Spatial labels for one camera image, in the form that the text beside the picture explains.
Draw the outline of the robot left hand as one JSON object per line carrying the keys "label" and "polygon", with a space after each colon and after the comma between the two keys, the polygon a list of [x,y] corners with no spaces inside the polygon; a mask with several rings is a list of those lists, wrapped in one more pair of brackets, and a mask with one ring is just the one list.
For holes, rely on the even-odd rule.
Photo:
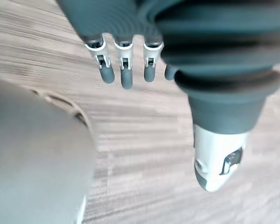
{"label": "robot left hand", "polygon": [[121,85],[133,85],[133,37],[144,38],[144,79],[158,58],[188,95],[194,170],[208,192],[239,167],[267,97],[280,86],[280,0],[60,0],[104,82],[115,79],[104,33],[118,51]]}

